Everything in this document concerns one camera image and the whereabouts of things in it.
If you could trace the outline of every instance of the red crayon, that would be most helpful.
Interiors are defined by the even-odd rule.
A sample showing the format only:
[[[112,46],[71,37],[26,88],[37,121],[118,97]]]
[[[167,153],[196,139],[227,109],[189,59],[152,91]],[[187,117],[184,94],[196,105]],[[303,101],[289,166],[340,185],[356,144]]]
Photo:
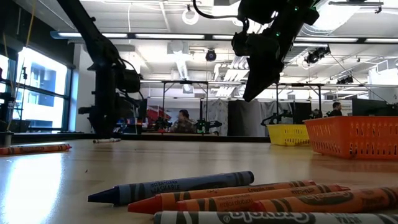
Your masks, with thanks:
[[[30,154],[40,152],[62,152],[72,148],[69,144],[44,145],[44,146],[16,146],[0,148],[0,155]]]

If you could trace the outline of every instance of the orange crayon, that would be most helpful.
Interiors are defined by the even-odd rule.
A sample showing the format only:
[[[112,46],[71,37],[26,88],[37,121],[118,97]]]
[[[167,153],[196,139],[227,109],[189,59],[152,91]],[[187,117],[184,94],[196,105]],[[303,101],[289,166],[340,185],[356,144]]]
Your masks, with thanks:
[[[359,213],[388,209],[397,205],[398,187],[349,190],[255,202],[254,212]]]
[[[237,194],[221,197],[201,198],[177,202],[180,211],[211,211],[211,212],[235,212],[249,211],[255,201],[291,197],[298,195],[319,194],[325,192],[337,192],[349,190],[336,184],[315,185],[297,187],[292,189],[269,190],[264,192]]]
[[[222,189],[191,190],[187,192],[175,192],[158,194],[139,202],[129,204],[128,211],[136,213],[155,214],[160,211],[177,210],[177,202],[182,200],[208,198],[225,195],[246,194],[251,192],[262,192],[266,190],[287,189],[292,187],[304,187],[315,185],[312,180],[291,181],[283,183],[262,184],[246,187],[226,187]]]
[[[30,154],[40,152],[62,152],[72,148],[69,144],[45,145],[45,146],[16,146],[0,148],[0,155]]]

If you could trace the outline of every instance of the curtain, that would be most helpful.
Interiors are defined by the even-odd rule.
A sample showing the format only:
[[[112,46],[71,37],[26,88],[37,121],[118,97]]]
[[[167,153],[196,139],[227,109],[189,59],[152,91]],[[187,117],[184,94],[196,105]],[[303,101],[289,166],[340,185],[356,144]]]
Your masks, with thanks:
[[[227,136],[228,133],[228,101],[212,100],[208,102],[209,110],[207,121],[219,121],[223,125],[219,128],[211,128],[210,132],[218,131],[220,136]],[[206,102],[203,102],[203,118],[206,118]]]
[[[279,113],[283,110],[292,112],[289,103],[279,103]],[[230,101],[228,105],[228,135],[246,137],[268,136],[266,127],[261,126],[261,121],[276,113],[276,101],[252,102]],[[292,118],[282,118],[281,124],[292,124]]]

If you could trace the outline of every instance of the white crayon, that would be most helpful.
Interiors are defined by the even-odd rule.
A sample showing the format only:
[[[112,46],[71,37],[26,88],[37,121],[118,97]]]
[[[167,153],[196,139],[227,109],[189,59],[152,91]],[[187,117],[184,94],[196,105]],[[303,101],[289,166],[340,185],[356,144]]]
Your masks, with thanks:
[[[110,138],[110,139],[95,139],[93,140],[93,143],[109,143],[109,142],[118,142],[121,141],[121,139],[114,139],[114,138]]]
[[[398,215],[290,212],[158,212],[154,224],[398,224]]]

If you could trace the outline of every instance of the yellow basket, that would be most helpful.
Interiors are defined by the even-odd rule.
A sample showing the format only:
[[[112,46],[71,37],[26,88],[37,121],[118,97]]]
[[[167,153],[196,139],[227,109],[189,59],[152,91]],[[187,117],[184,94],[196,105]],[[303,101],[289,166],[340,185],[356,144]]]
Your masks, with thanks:
[[[267,125],[271,143],[280,146],[308,146],[310,138],[304,124]]]

